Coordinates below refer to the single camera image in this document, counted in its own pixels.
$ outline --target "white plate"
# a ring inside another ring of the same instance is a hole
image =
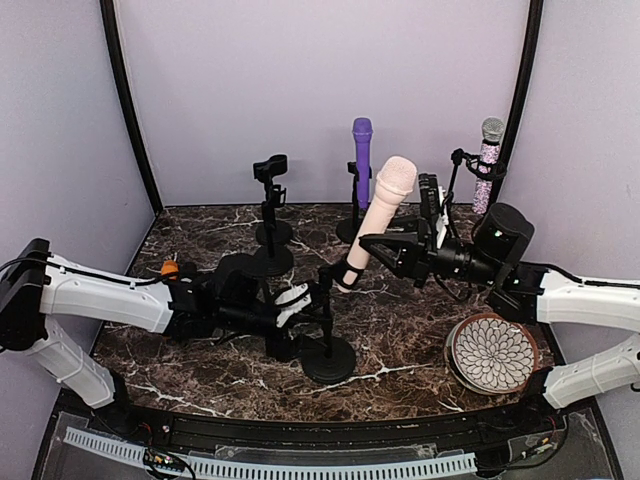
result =
[[[538,368],[538,348],[521,325],[486,313],[456,325],[447,338],[445,359],[458,380],[484,395],[522,390]]]

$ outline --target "microphone clip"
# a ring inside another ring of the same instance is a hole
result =
[[[456,167],[459,167],[464,162],[467,166],[467,170],[473,173],[480,180],[485,180],[487,182],[500,180],[507,175],[507,166],[504,163],[483,162],[481,155],[467,153],[461,148],[453,151],[451,154],[451,161]]]
[[[286,155],[273,155],[265,162],[253,164],[253,177],[264,185],[265,202],[269,208],[283,207],[287,199],[287,189],[274,184],[273,179],[284,175],[288,170]]]

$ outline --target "black corner trim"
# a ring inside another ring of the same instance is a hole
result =
[[[107,48],[109,49],[109,58],[111,59],[111,69],[113,70],[113,79],[118,90],[120,98],[120,108],[124,116],[127,132],[131,147],[136,157],[136,163],[142,176],[144,188],[153,207],[153,211],[158,214],[162,212],[162,200],[158,192],[158,186],[153,178],[149,157],[144,148],[140,126],[138,125],[138,117],[133,107],[133,98],[129,89],[129,81],[127,80],[127,72],[124,66],[124,57],[122,54],[122,46],[120,45],[120,37],[118,35],[118,24],[116,21],[116,11],[113,0],[100,0],[100,10],[102,11],[102,23],[104,25],[104,34],[107,40]]]
[[[513,93],[513,101],[511,102],[511,110],[509,111],[509,119],[504,131],[500,154],[498,155],[498,163],[505,167],[509,165],[513,147],[518,136],[520,128],[520,120],[524,111],[524,104],[527,100],[527,92],[529,91],[529,82],[531,80],[531,72],[533,71],[533,61],[536,56],[536,47],[538,46],[538,34],[540,33],[540,23],[542,22],[542,6],[544,0],[531,0],[529,2],[529,17],[527,19],[527,30],[524,36],[524,45],[522,47],[522,57],[520,58],[520,68],[518,69],[518,79],[516,80],[516,88]],[[489,205],[493,205],[500,195],[500,189],[504,183],[504,178],[493,182],[491,195],[489,196]]]

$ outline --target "purple microphone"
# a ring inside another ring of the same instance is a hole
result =
[[[358,205],[365,209],[369,206],[369,172],[371,171],[371,137],[373,127],[368,118],[356,118],[353,121],[353,139],[356,141],[356,169],[358,184],[356,192]]]

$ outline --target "orange part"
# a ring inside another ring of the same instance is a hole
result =
[[[179,270],[180,269],[178,268],[178,264],[176,262],[174,262],[173,260],[167,260],[162,264],[162,270],[160,270],[160,273],[162,275],[168,275],[170,273],[178,273]],[[177,280],[178,276],[176,275],[175,277],[169,278],[171,280]]]

